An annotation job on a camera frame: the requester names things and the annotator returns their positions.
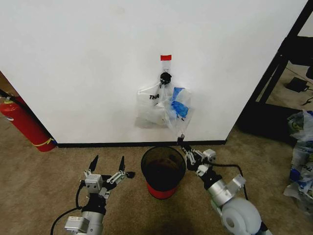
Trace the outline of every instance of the red fire extinguisher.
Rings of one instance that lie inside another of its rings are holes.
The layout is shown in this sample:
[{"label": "red fire extinguisher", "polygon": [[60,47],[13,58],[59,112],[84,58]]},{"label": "red fire extinguisher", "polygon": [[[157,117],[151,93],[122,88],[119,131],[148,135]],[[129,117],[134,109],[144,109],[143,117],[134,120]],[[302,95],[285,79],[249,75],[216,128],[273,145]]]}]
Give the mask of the red fire extinguisher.
[{"label": "red fire extinguisher", "polygon": [[16,104],[10,99],[0,104],[0,112],[22,132],[39,151],[47,152],[56,145],[48,133],[38,122],[27,112],[28,106],[21,97],[14,98]]}]

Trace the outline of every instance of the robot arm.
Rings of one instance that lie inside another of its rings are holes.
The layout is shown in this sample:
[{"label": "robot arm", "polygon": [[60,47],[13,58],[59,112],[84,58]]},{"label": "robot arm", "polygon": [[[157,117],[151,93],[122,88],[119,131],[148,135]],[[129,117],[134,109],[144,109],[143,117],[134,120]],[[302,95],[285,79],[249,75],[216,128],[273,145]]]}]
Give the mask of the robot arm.
[{"label": "robot arm", "polygon": [[[185,145],[183,138],[182,135],[178,139],[178,144],[186,154],[187,169],[195,171],[204,182],[205,190],[211,195],[211,205],[226,229],[234,235],[271,235],[262,222],[258,210],[248,201],[246,190],[246,199],[235,197],[246,183],[240,168],[237,165],[216,164],[215,151],[208,149],[201,153]],[[241,174],[226,184],[222,176],[213,170],[213,166],[236,166]]]},{"label": "robot arm", "polygon": [[81,181],[76,195],[76,207],[79,207],[80,189],[86,187],[89,193],[88,203],[82,207],[82,216],[69,216],[65,224],[65,229],[75,235],[101,235],[103,231],[102,221],[106,214],[106,200],[110,196],[110,191],[125,177],[134,177],[134,172],[124,171],[124,156],[118,171],[113,176],[93,174],[97,160],[98,156],[91,162],[89,169],[84,171],[86,179]]}]

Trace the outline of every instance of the black cord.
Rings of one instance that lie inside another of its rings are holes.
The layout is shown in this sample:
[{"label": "black cord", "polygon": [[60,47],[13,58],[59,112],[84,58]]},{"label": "black cord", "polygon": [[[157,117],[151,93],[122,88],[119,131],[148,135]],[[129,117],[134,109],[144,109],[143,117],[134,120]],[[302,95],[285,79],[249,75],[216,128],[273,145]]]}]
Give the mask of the black cord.
[{"label": "black cord", "polygon": [[66,211],[64,212],[62,215],[60,215],[58,218],[56,218],[56,220],[53,222],[52,226],[51,226],[51,230],[50,230],[50,235],[53,235],[53,230],[54,230],[54,227],[56,225],[56,223],[66,214],[72,212],[72,211],[75,211],[75,210],[80,210],[82,209],[83,207],[80,207],[79,204],[78,204],[78,197],[79,197],[79,193],[80,193],[80,190],[83,188],[83,186],[85,186],[85,181],[84,180],[81,180],[80,182],[80,185],[77,189],[77,192],[76,192],[76,197],[75,197],[75,204],[76,204],[76,207],[73,208],[73,209],[70,209],[69,211]]},{"label": "black cord", "polygon": [[80,185],[77,189],[77,192],[76,192],[76,197],[75,197],[75,204],[76,204],[76,208],[79,208],[79,204],[78,204],[78,197],[79,197],[79,193],[80,193],[80,190],[83,188],[83,186],[85,186],[85,181],[84,180],[81,180],[80,182]]},{"label": "black cord", "polygon": [[[239,170],[241,176],[242,177],[244,176],[243,171],[241,170],[240,166],[238,166],[236,164],[217,164],[217,163],[211,163],[211,162],[209,164],[212,166],[219,166],[219,167],[236,167]],[[244,193],[245,193],[246,200],[249,201],[248,194],[246,192],[246,185],[245,184],[244,184]]]},{"label": "black cord", "polygon": [[301,105],[303,106],[303,105],[306,105],[306,104],[311,103],[311,101],[310,101],[311,99],[313,99],[313,97],[311,97],[311,98],[307,99],[307,101],[305,101],[305,103],[304,103],[304,104],[301,104]]},{"label": "black cord", "polygon": [[81,208],[75,207],[75,208],[73,208],[73,209],[70,209],[70,210],[64,212],[62,215],[60,215],[58,218],[56,218],[56,220],[53,222],[53,224],[52,224],[52,226],[51,226],[50,235],[53,235],[54,226],[55,226],[56,223],[59,221],[59,219],[61,219],[64,215],[66,215],[66,214],[68,214],[68,213],[70,213],[70,212],[72,212],[72,211],[80,210],[80,209],[81,209]]}]

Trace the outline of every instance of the floor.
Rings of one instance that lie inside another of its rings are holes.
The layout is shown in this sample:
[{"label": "floor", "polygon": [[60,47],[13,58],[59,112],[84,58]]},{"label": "floor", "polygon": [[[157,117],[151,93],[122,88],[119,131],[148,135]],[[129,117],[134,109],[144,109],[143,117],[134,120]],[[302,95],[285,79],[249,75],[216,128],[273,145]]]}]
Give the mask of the floor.
[{"label": "floor", "polygon": [[[282,194],[288,184],[291,146],[234,127],[226,145],[194,147],[201,151],[212,148],[218,154],[217,162],[242,167],[250,201],[274,235],[312,232],[313,223]],[[1,234],[49,234],[54,219],[75,206],[83,170],[97,154],[95,173],[115,173],[123,155],[126,170],[136,172],[133,179],[121,182],[107,201],[105,235],[228,234],[194,172],[186,172],[177,192],[167,200],[148,193],[140,160],[149,147],[55,148],[41,153],[9,121],[0,118],[0,148]],[[229,168],[217,172],[227,182],[238,174]],[[86,203],[85,196],[83,191],[80,204]],[[55,235],[66,234],[65,219],[57,223]]]},{"label": "floor", "polygon": [[274,104],[299,110],[313,110],[313,99],[311,100],[312,103],[303,105],[307,99],[313,97],[313,91],[307,90],[305,92],[298,93],[285,87],[294,77],[297,77],[302,80],[307,80],[307,85],[310,89],[313,89],[313,80],[308,79],[305,76],[307,70],[307,66],[293,65],[289,62],[282,76],[278,80],[273,92],[269,96],[267,104]]}]

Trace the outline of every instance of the clear plastic bag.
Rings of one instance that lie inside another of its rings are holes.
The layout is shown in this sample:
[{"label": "clear plastic bag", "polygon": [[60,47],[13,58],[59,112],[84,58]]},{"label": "clear plastic bag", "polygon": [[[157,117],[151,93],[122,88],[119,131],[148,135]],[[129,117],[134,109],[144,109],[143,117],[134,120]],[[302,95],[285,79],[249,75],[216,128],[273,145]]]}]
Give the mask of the clear plastic bag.
[{"label": "clear plastic bag", "polygon": [[291,136],[298,139],[293,148],[290,180],[284,195],[297,199],[301,210],[313,215],[313,113],[303,110],[288,118]]},{"label": "clear plastic bag", "polygon": [[164,84],[162,79],[137,92],[137,108],[137,126],[167,126],[176,137],[186,130],[193,114],[191,93],[185,88],[174,87],[171,82]]},{"label": "clear plastic bag", "polygon": [[313,141],[313,113],[303,110],[288,118],[291,136],[300,141]]}]

